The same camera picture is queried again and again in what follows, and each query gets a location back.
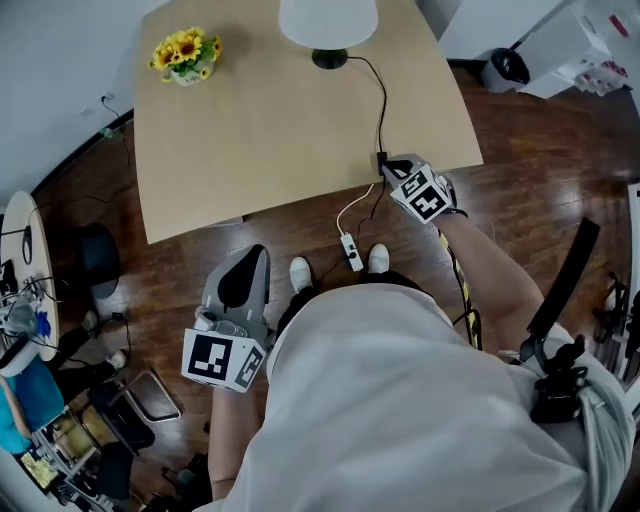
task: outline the white lamp shade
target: white lamp shade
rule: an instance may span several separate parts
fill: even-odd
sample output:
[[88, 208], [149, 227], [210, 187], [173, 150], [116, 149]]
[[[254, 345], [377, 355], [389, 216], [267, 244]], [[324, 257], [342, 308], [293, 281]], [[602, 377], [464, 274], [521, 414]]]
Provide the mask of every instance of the white lamp shade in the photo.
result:
[[366, 41], [378, 26], [376, 0], [280, 0], [282, 33], [307, 48], [341, 50]]

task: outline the person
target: person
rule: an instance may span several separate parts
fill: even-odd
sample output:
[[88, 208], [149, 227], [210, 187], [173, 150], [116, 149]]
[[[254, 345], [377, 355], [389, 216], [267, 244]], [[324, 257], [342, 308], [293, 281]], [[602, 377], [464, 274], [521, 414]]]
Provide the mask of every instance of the person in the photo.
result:
[[0, 447], [10, 453], [23, 453], [31, 446], [31, 433], [48, 425], [64, 406], [83, 391], [113, 377], [127, 357], [115, 352], [105, 361], [80, 368], [61, 369], [99, 329], [98, 316], [88, 311], [82, 325], [59, 339], [58, 353], [51, 361], [36, 357], [15, 377], [0, 376]]
[[[465, 216], [434, 223], [499, 349], [519, 352], [538, 286]], [[389, 266], [376, 245], [363, 284], [319, 294], [306, 261], [292, 261], [296, 295], [266, 365], [264, 423], [251, 388], [213, 391], [215, 501], [199, 510], [609, 510], [635, 433], [616, 379], [582, 355], [581, 415], [536, 424], [536, 358], [516, 366], [475, 350]], [[555, 325], [544, 350], [572, 342]]]

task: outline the black lamp base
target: black lamp base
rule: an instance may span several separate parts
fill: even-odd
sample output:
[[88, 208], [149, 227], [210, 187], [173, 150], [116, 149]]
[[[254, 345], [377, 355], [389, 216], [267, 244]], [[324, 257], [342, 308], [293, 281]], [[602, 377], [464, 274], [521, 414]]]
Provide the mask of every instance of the black lamp base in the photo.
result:
[[311, 59], [322, 69], [338, 69], [347, 63], [347, 50], [313, 50]]

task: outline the table lamp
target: table lamp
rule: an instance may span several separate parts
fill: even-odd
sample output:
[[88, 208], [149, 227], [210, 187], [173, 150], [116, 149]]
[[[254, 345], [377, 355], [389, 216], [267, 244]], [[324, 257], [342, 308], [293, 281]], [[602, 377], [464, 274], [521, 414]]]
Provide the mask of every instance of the table lamp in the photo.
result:
[[280, 30], [307, 48], [323, 69], [337, 69], [378, 26], [376, 0], [280, 0]]

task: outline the wooden table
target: wooden table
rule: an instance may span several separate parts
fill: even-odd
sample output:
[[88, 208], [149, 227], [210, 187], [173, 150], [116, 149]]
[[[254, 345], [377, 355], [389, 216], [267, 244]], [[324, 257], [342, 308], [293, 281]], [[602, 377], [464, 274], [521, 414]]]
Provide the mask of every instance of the wooden table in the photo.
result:
[[[3, 233], [31, 226], [32, 257], [29, 264], [24, 261], [22, 255], [22, 233], [6, 235], [0, 241], [0, 260], [2, 263], [8, 260], [13, 262], [18, 291], [24, 287], [24, 282], [29, 277], [39, 278], [52, 275], [51, 260], [49, 259], [42, 218], [36, 208], [37, 205], [31, 195], [22, 191], [16, 192], [9, 201], [2, 223]], [[40, 285], [51, 297], [55, 297], [55, 287], [51, 280], [41, 281]], [[44, 342], [50, 346], [39, 346], [38, 350], [40, 357], [44, 361], [49, 361], [56, 355], [56, 348], [58, 347], [58, 305], [45, 295], [39, 311], [47, 314], [47, 319], [51, 325], [49, 336], [42, 337]]]
[[[279, 0], [174, 0], [142, 26], [135, 95], [136, 165], [147, 239], [379, 180], [382, 91], [360, 61], [323, 70], [278, 27]], [[389, 94], [390, 156], [417, 153], [436, 170], [482, 156], [464, 101], [413, 0], [378, 0], [380, 23], [349, 49]], [[222, 40], [218, 68], [191, 87], [160, 82], [146, 62], [193, 25]]]

